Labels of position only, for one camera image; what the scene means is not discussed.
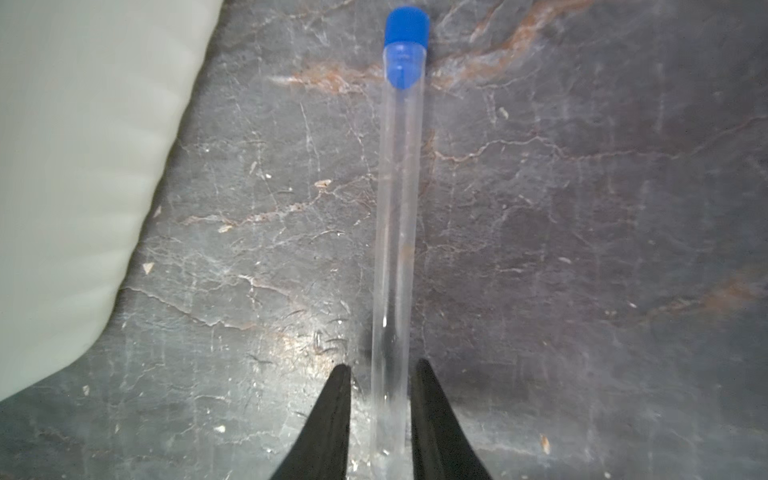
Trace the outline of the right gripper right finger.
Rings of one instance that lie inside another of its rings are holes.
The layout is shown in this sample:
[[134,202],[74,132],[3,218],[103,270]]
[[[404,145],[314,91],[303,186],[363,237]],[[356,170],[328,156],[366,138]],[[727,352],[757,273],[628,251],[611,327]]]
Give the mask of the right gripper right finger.
[[411,376],[411,437],[416,480],[491,480],[465,436],[427,359]]

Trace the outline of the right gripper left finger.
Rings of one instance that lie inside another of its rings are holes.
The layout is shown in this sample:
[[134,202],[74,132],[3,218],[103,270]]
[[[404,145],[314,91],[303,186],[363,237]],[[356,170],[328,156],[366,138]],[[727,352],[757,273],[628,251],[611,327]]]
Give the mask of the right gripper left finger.
[[294,445],[271,479],[344,480],[351,419],[351,368],[336,365]]

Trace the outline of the blue capped test tube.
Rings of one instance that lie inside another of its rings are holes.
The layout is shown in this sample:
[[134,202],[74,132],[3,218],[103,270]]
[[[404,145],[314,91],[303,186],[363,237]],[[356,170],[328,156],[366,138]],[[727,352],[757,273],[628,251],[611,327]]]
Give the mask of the blue capped test tube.
[[389,13],[383,46],[371,356],[371,454],[376,479],[404,479],[416,217],[430,20]]

